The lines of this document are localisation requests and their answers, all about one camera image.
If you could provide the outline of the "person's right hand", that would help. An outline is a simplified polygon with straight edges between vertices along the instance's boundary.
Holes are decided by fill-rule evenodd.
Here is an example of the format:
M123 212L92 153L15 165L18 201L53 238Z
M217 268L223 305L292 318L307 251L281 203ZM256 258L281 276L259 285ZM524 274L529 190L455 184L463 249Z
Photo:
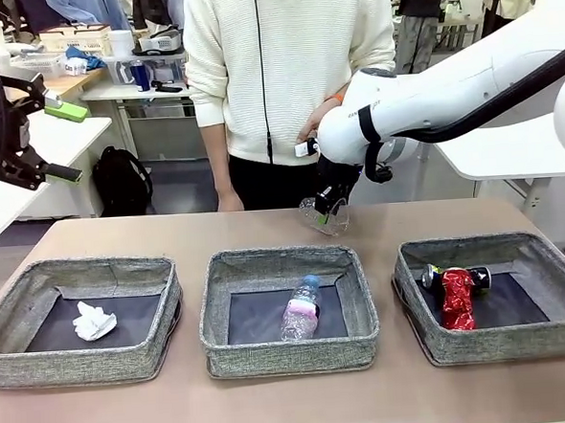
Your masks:
M220 193L217 205L220 212L242 212L244 210L242 201L234 191Z

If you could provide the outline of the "person's left hand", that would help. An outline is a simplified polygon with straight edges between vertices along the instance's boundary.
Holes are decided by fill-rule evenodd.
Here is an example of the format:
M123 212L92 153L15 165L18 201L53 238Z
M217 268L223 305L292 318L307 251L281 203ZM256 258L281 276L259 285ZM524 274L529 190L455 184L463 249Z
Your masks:
M314 136L318 130L322 118L332 109L339 106L341 101L337 98L323 101L306 120L305 125L300 131L296 141L298 144L304 143L309 137Z

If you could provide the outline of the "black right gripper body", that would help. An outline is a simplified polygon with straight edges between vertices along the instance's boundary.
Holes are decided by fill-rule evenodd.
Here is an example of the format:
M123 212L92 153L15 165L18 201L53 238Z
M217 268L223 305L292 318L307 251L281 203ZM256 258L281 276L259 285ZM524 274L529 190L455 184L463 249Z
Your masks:
M335 164L321 155L317 171L319 184L315 201L318 205L336 204L341 199L349 201L351 191L360 176L359 165Z

